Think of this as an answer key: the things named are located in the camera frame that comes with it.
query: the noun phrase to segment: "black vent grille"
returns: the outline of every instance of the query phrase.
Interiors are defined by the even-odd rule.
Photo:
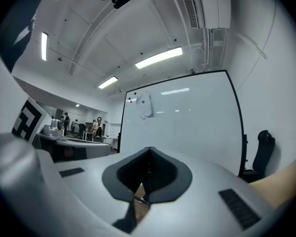
[[[226,203],[243,230],[256,224],[260,217],[232,189],[220,191],[219,195]]]
[[[196,9],[194,6],[194,1],[193,0],[184,0],[186,10],[188,13],[189,21],[191,23],[192,28],[198,29],[198,20],[197,20],[197,14],[196,14]]]
[[[60,176],[62,176],[62,177],[73,176],[73,175],[79,174],[81,172],[84,172],[84,170],[82,168],[72,168],[72,169],[68,169],[68,170],[64,170],[64,171],[59,171]]]

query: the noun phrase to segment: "wooden surface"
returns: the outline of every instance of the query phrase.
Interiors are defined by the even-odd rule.
[[[143,186],[141,185],[138,190],[136,191],[136,196],[138,196],[139,198],[142,198],[144,196],[145,192],[143,189]],[[137,224],[140,223],[140,221],[144,218],[144,216],[148,213],[149,211],[149,207],[148,205],[144,204],[144,203],[139,203],[138,200],[134,200],[134,210],[136,213],[136,220],[137,220]]]
[[[250,185],[274,208],[296,196],[296,160],[273,175]]]

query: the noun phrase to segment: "chair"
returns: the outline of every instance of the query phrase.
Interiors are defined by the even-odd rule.
[[[86,130],[86,126],[84,124],[79,124],[79,138],[83,139],[83,132]]]
[[[256,156],[253,161],[253,169],[245,169],[242,179],[248,183],[255,182],[265,177],[265,169],[275,147],[275,139],[264,130],[257,136],[259,141]]]
[[[95,133],[95,131],[93,132],[93,140],[95,142],[103,142],[103,139],[102,139],[102,128],[99,127]]]

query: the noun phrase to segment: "ceiling light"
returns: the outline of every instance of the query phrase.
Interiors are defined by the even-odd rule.
[[[47,41],[48,41],[48,34],[42,33],[42,36],[41,36],[41,58],[44,61],[47,60]]]
[[[126,100],[126,102],[130,102],[130,101],[137,101],[137,99],[136,98],[134,98],[134,99],[129,99],[129,100]]]
[[[185,92],[185,91],[189,91],[189,88],[166,91],[166,92],[162,92],[161,95],[169,95],[169,94],[178,93],[178,92]]]
[[[178,55],[182,55],[183,51],[182,51],[182,47],[178,47],[160,54],[157,54],[155,56],[152,56],[146,60],[140,61],[139,63],[136,63],[136,67],[139,69],[142,69],[146,66],[149,66],[153,63],[159,62],[159,61],[163,61]]]
[[[103,89],[103,88],[105,88],[106,86],[112,84],[113,82],[116,82],[117,80],[118,80],[118,79],[117,79],[116,77],[112,77],[112,78],[110,78],[109,80],[107,80],[106,82],[102,83],[102,84],[99,86],[99,88],[100,88],[100,89]]]

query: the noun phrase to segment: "black office chair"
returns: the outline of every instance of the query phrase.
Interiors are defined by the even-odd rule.
[[[253,161],[253,169],[245,169],[242,179],[248,183],[255,182],[265,177],[265,169],[275,147],[275,139],[264,130],[257,136],[259,141],[256,156]]]
[[[86,125],[79,124],[79,138],[80,140],[83,139],[83,132],[86,130]]]

